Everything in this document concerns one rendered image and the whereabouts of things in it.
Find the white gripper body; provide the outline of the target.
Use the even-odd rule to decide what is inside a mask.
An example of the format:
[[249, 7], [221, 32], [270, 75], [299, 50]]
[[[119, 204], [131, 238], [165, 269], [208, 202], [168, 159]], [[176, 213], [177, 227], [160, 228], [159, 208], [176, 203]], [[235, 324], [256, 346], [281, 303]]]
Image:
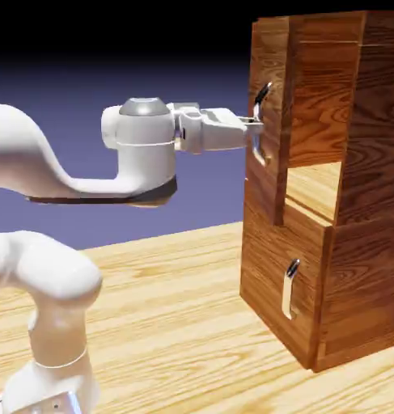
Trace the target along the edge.
[[202, 109], [201, 114], [203, 150], [233, 150], [246, 146], [247, 126], [230, 109]]

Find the wooden drawer front with handle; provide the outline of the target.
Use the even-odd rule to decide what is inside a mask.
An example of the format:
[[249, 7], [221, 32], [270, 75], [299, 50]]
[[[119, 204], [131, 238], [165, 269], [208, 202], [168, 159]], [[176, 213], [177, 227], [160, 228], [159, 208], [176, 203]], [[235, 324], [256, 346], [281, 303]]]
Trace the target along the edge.
[[260, 167], [248, 175], [268, 223], [283, 223], [291, 167], [339, 162], [353, 101], [364, 14], [361, 11], [258, 19], [252, 25], [249, 99], [265, 88]]

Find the wooden cabinet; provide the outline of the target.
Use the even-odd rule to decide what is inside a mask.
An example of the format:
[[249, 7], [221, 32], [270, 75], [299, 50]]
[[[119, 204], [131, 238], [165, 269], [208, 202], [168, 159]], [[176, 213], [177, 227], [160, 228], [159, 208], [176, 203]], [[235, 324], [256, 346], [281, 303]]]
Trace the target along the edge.
[[[394, 11], [361, 12], [343, 157], [289, 168], [280, 225], [286, 202], [293, 201], [333, 227], [316, 357], [308, 368], [315, 372], [394, 346]], [[249, 155], [252, 143], [244, 202], [261, 207], [248, 175]]]

